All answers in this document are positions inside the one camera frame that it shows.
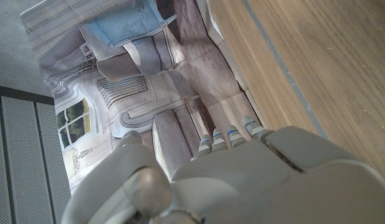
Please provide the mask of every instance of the wooden table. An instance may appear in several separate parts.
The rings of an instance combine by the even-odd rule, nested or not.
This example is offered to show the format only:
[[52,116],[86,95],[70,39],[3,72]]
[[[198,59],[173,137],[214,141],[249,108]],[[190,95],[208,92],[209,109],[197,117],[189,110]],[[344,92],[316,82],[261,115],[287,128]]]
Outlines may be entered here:
[[294,125],[385,178],[385,0],[211,0],[270,129]]

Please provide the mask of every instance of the light blue fabric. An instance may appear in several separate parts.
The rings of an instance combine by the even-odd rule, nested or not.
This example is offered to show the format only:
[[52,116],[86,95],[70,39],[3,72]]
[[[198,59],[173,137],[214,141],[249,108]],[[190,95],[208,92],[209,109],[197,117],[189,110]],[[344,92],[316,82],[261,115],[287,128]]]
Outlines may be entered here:
[[174,18],[175,16],[165,21],[153,0],[133,0],[126,6],[82,24],[82,27],[103,44],[119,47],[160,32]]

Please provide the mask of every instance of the wood grain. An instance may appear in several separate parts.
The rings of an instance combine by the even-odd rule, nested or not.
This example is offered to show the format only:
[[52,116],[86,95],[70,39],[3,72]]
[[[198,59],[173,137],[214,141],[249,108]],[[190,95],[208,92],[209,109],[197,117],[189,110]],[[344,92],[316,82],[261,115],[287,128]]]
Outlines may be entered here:
[[[385,177],[384,4],[370,0],[248,2],[329,139]],[[291,111],[299,126],[308,125],[302,105],[287,103],[292,92],[274,87],[287,81],[281,75],[274,78],[280,68],[271,63],[273,55],[242,1],[212,3],[225,41],[268,126],[289,124],[287,116],[279,115],[280,109]],[[284,107],[273,106],[275,100]],[[272,113],[283,119],[274,119]]]

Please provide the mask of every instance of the drawn window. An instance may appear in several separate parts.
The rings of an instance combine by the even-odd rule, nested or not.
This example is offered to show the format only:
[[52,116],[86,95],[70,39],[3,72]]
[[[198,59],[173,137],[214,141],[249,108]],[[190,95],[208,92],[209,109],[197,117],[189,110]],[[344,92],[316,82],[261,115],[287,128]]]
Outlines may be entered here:
[[90,115],[85,98],[57,114],[57,126],[64,148],[90,132]]

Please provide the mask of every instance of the gray robotic hand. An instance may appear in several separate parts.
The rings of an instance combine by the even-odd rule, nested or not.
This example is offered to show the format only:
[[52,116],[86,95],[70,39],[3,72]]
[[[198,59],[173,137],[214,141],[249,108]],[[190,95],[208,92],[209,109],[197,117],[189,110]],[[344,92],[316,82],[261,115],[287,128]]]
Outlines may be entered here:
[[126,134],[70,199],[62,223],[385,223],[385,181],[329,141],[243,118],[246,141],[215,129],[169,181]]

